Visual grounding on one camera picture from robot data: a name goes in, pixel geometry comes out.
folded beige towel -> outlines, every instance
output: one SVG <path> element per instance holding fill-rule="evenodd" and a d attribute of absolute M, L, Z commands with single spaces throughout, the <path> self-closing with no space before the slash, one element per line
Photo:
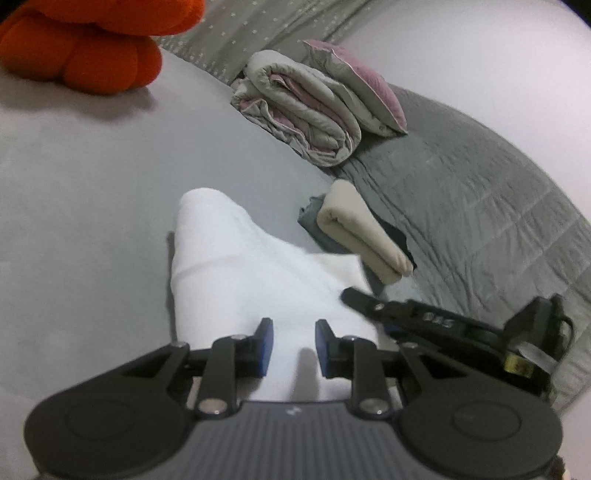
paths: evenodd
<path fill-rule="evenodd" d="M 385 284 L 413 272 L 413 264 L 374 218 L 352 183 L 336 180 L 324 198 L 316 223 L 353 253 Z"/>

white wall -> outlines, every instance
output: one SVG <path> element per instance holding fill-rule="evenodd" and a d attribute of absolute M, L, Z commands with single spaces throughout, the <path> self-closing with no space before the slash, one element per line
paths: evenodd
<path fill-rule="evenodd" d="M 396 0 L 343 41 L 387 81 L 469 114 L 540 165 L 591 220 L 591 29 L 558 0 Z M 591 480 L 591 392 L 563 417 Z"/>

black rubber disc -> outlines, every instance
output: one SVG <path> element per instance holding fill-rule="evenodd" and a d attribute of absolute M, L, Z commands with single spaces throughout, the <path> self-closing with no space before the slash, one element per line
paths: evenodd
<path fill-rule="evenodd" d="M 443 475 L 472 480 L 530 479 L 558 453 L 560 420 L 517 389 L 427 393 L 398 418 L 403 442 Z"/>
<path fill-rule="evenodd" d="M 169 458 L 188 425 L 165 393 L 66 391 L 33 410 L 25 441 L 38 467 L 59 478 L 123 478 Z"/>

white towel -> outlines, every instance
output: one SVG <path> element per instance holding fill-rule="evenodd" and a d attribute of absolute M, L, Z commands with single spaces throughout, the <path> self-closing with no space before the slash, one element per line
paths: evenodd
<path fill-rule="evenodd" d="M 357 335 L 381 348 L 394 342 L 339 300 L 355 286 L 369 291 L 355 255 L 311 255 L 265 233 L 223 193 L 192 190 L 180 201 L 172 270 L 178 339 L 192 349 L 219 337 L 254 333 L 274 322 L 267 376 L 239 395 L 251 400 L 349 398 L 350 382 L 322 377 L 314 324 L 327 319 L 337 336 Z"/>

orange plush toy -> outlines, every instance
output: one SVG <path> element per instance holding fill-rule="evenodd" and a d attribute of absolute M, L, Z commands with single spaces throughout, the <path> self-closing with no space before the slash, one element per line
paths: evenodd
<path fill-rule="evenodd" d="M 160 73 L 149 35 L 188 30 L 204 0 L 29 0 L 0 24 L 0 63 L 33 80 L 111 95 Z"/>

